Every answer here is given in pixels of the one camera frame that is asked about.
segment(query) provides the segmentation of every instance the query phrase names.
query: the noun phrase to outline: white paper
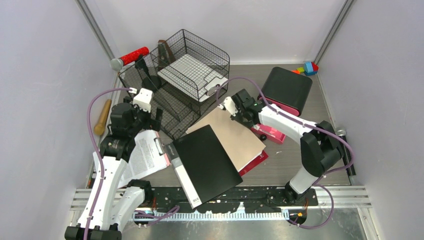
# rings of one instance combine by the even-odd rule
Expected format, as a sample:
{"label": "white paper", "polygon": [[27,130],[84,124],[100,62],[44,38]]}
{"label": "white paper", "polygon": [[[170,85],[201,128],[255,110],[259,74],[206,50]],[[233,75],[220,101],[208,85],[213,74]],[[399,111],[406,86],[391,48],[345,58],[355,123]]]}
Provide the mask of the white paper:
{"label": "white paper", "polygon": [[200,206],[202,204],[202,201],[199,198],[198,192],[196,191],[195,186],[190,180],[190,177],[187,174],[187,171],[184,166],[181,164],[181,166],[174,168],[174,170],[179,182],[181,183],[182,189],[184,190],[184,193],[187,196],[191,209]]}
{"label": "white paper", "polygon": [[[159,146],[158,139],[157,132],[153,130],[145,130],[135,136],[135,147],[121,176],[118,188],[126,186],[132,179],[142,179],[170,165],[168,157],[163,154],[163,150]],[[93,159],[97,172],[99,158],[96,152],[93,152]]]}

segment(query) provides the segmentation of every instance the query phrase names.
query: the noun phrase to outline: metal panel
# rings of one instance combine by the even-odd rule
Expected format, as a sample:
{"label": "metal panel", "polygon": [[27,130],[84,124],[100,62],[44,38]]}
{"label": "metal panel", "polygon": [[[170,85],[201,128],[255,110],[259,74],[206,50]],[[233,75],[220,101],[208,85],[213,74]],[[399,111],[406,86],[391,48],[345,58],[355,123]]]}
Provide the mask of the metal panel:
{"label": "metal panel", "polygon": [[[329,211],[308,209],[305,225],[322,223]],[[336,209],[324,227],[307,230],[297,228],[285,220],[245,221],[185,221],[160,222],[151,227],[141,227],[130,222],[122,233],[123,240],[362,240],[367,239],[357,209]]]}
{"label": "metal panel", "polygon": [[424,199],[424,82],[417,67],[424,65],[423,12],[422,0],[356,1],[319,63],[331,117],[346,128],[357,180],[390,240],[422,239],[424,232],[417,224]]}
{"label": "metal panel", "polygon": [[372,208],[358,209],[358,214],[366,237],[375,240],[381,239],[373,219],[374,210]]}
{"label": "metal panel", "polygon": [[335,19],[334,24],[332,25],[330,31],[328,32],[327,37],[324,40],[324,43],[322,44],[321,48],[318,51],[318,54],[316,55],[316,58],[314,60],[316,64],[319,64],[321,58],[323,57],[324,53],[329,47],[331,41],[333,40],[333,37],[336,35],[337,31],[339,30],[339,27],[342,25],[343,20],[348,15],[349,10],[351,9],[354,2],[355,0],[346,0],[346,2],[344,2],[340,12],[337,15],[337,18]]}
{"label": "metal panel", "polygon": [[[313,187],[316,190],[318,197],[318,206],[310,206],[310,209],[321,209],[330,208],[330,197],[320,187]],[[367,191],[364,186],[328,186],[327,187],[334,198],[335,208],[371,208],[371,202],[368,198]],[[123,194],[125,189],[118,189],[115,195],[114,204],[116,204],[121,198],[120,194]],[[79,211],[82,210],[90,196],[91,189],[77,189],[73,198],[71,210]],[[301,207],[282,207],[282,209],[300,209]]]}
{"label": "metal panel", "polygon": [[[63,239],[75,189],[93,162],[87,106],[111,88],[115,73],[74,1],[0,6],[0,52],[8,56],[0,61],[0,142],[8,159],[0,170],[0,239]],[[107,98],[94,104],[92,127]],[[30,223],[24,229],[23,221]]]}
{"label": "metal panel", "polygon": [[90,11],[89,7],[87,6],[87,3],[85,0],[75,0],[75,2],[78,4],[79,8],[81,9],[82,14],[84,15],[85,19],[87,20],[88,24],[90,25],[95,37],[97,38],[98,42],[100,43],[101,47],[103,48],[104,52],[106,53],[107,57],[109,59],[113,59],[114,53],[112,52],[112,49],[109,47],[108,42],[106,41],[105,36],[102,33],[102,30],[100,29],[99,25],[97,24],[92,12]]}

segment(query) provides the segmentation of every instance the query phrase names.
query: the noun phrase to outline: wooden stick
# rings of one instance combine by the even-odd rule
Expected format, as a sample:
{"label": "wooden stick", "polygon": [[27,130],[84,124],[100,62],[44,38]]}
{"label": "wooden stick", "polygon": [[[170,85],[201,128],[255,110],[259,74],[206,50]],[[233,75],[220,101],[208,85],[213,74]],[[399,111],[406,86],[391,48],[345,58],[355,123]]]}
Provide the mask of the wooden stick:
{"label": "wooden stick", "polygon": [[108,99],[104,103],[97,124],[94,126],[94,134],[101,136],[105,132],[106,121],[108,120],[109,109],[111,109],[112,100]]}

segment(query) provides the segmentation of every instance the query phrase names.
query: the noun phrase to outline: metal floor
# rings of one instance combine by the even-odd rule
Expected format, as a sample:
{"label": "metal floor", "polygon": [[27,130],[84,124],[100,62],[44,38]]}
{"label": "metal floor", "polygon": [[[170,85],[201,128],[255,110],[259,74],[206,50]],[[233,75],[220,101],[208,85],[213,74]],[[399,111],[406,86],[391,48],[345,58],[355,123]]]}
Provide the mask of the metal floor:
{"label": "metal floor", "polygon": [[[295,70],[296,68],[301,67],[301,65],[231,65],[229,76],[230,78],[236,76],[250,78],[262,87],[273,67]],[[316,75],[313,75],[310,78],[312,79],[313,84],[301,118],[314,122],[320,122],[322,120],[330,121],[318,79]],[[258,91],[251,83],[238,79],[229,84],[226,96],[232,96],[243,88],[246,89],[251,96],[258,95]],[[163,143],[167,144],[171,142],[169,137],[163,132],[160,132],[159,135]],[[269,158],[245,174],[242,177],[243,182],[240,186],[282,186],[285,185],[301,168],[300,146],[293,140],[286,138],[282,145],[273,143],[270,140],[266,140],[264,143],[266,145],[265,152],[269,155]],[[339,161],[335,167],[340,167],[342,165],[343,162]],[[155,187],[181,186],[172,167],[167,167],[145,177],[144,179],[150,181],[152,186]],[[322,179],[320,183],[322,185],[350,185],[345,171],[338,171],[329,174],[326,178]]]}
{"label": "metal floor", "polygon": [[[308,209],[305,225],[316,226],[328,216],[327,209]],[[337,208],[324,227],[308,230],[285,220],[160,222],[138,228],[129,222],[122,240],[364,240],[367,239],[356,208]]]}

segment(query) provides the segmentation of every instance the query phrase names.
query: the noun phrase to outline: paper document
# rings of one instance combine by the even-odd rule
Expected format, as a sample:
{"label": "paper document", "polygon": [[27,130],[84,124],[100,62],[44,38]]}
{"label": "paper document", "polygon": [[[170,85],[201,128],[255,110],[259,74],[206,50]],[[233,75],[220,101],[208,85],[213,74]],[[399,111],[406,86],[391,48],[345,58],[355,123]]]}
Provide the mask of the paper document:
{"label": "paper document", "polygon": [[191,126],[189,134],[201,127],[210,125],[218,137],[237,171],[241,171],[247,164],[262,153],[265,144],[247,127],[230,118],[228,111],[215,108],[199,122]]}
{"label": "paper document", "polygon": [[[126,186],[132,179],[142,179],[170,165],[170,161],[161,149],[159,134],[153,130],[140,132],[134,138],[135,147],[129,157],[129,163],[119,181],[118,188]],[[93,152],[96,172],[99,158]]]}

